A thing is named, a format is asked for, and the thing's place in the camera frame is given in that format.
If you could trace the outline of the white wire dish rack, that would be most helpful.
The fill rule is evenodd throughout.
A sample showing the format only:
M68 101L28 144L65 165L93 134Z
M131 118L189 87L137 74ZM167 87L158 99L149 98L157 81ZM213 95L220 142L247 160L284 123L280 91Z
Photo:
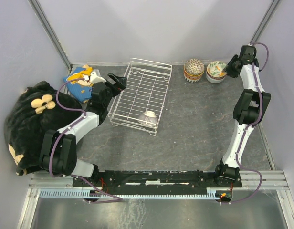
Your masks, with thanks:
M124 74L127 78L126 89L114 98L108 113L111 124L155 136L165 107L171 75L170 64L131 58ZM138 122L140 115L147 110L155 112L158 118L155 128Z

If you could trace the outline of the white bowl orange flower pattern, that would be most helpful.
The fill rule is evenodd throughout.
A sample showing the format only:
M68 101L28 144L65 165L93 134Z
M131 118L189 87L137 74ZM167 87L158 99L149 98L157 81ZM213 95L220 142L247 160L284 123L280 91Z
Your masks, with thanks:
M224 72L224 68L227 66L226 63L220 61L211 62L207 66L207 73L213 78L222 78L226 76L226 72Z

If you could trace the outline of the white bowl red lattice pattern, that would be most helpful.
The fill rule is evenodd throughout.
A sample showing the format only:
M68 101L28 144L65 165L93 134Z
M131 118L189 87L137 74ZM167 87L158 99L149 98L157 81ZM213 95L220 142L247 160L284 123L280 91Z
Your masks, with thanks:
M207 73L207 76L210 79L213 79L215 81L220 81L220 80L223 80L226 77L226 73L220 73L220 72L215 72L215 74Z

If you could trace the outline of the plain white ribbed bowl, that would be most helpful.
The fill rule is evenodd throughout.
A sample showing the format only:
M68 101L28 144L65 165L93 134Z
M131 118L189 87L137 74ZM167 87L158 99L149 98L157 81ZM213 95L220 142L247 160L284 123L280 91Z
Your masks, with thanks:
M207 75L207 80L210 82L210 83L213 83L213 84L218 84L218 83L221 83L225 78L222 78L222 79L213 79L211 77L209 77Z

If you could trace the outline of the maroon tile pattern bowl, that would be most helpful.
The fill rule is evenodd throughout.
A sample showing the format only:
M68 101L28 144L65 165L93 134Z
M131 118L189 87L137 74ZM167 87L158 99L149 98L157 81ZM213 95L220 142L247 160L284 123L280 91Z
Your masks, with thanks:
M198 75L205 70L204 63L195 58L186 61L184 67L185 70L192 75Z

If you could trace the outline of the yellow sun pattern bowl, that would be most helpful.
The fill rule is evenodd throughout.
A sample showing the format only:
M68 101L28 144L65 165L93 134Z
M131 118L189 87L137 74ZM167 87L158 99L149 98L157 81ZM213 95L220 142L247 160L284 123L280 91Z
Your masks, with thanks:
M185 78L188 80L192 80L192 81L198 81L203 76L203 74L204 74L204 71L198 75L192 75L192 74L188 73L186 70L184 70Z

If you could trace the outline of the white bowl teal leaf pattern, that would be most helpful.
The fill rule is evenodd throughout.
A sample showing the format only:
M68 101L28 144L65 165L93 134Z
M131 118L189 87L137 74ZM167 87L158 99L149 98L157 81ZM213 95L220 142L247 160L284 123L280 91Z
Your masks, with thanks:
M198 82L198 81L200 80L200 78L194 78L194 79L192 79L192 78L188 78L188 77L186 77L186 76L185 76L185 79L186 79L189 83L196 83L196 82Z

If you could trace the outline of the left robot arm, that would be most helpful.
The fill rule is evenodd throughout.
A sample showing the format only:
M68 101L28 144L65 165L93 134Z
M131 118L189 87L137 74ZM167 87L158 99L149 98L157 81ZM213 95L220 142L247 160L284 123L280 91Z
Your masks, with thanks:
M118 77L112 73L109 73L108 77L114 82L100 79L93 84L92 97L86 109L79 109L81 115L77 119L59 130L49 130L45 133L39 166L48 171L52 177L62 175L80 177L89 186L99 183L98 166L78 159L76 147L87 133L104 122L112 98L126 89L126 77Z

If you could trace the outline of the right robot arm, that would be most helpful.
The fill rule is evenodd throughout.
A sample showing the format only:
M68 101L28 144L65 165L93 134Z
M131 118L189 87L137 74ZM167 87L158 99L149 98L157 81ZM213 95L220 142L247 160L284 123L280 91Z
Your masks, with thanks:
M216 166L213 181L217 186L229 186L240 180L239 171L246 143L262 121L271 100L259 78L257 50L253 44L243 45L240 54L234 55L223 72L229 77L241 77L243 92L233 110L235 126L228 150Z

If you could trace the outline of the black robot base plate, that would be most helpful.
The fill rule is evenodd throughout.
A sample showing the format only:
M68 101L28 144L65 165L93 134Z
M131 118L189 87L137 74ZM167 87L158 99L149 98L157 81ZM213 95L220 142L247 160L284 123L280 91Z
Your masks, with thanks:
M215 172L194 171L114 171L98 172L86 179L112 195L185 195L206 194L207 188L242 187L235 180L217 176Z

